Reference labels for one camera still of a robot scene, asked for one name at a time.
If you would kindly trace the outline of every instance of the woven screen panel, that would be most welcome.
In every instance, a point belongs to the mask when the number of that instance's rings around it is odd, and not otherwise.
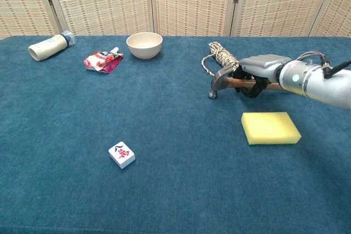
[[[54,34],[43,0],[0,0],[0,39]]]
[[[306,36],[319,3],[320,0],[244,0],[237,34]]]
[[[158,33],[174,36],[223,35],[228,0],[156,0]]]
[[[330,0],[315,35],[351,37],[351,0]]]
[[[129,35],[149,31],[146,0],[59,0],[77,35]]]

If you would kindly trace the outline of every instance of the white rope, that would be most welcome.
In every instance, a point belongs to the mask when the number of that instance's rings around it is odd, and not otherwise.
[[[229,51],[222,47],[218,42],[211,42],[209,44],[211,54],[203,57],[201,61],[201,65],[203,69],[211,76],[214,76],[213,72],[211,72],[205,65],[206,60],[209,57],[214,56],[216,62],[219,63],[222,67],[232,66],[233,70],[236,70],[239,67],[239,61],[234,57]]]

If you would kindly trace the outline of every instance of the red character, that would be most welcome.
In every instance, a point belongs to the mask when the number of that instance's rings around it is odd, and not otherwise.
[[[129,155],[129,151],[125,151],[125,150],[123,150],[123,149],[119,149],[119,151],[118,151],[119,153],[120,153],[120,157],[119,158],[121,158],[121,157],[125,157],[125,156],[128,156]]]

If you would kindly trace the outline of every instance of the sponge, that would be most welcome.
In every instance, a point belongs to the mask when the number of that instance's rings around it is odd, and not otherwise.
[[[241,124],[250,145],[296,144],[301,138],[287,112],[244,112]]]

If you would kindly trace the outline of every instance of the green indicator light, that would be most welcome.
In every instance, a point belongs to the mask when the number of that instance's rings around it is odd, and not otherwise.
[[[299,75],[299,74],[294,74],[294,75],[292,76],[292,81],[293,81],[293,82],[297,82],[299,79],[300,79],[300,75]]]

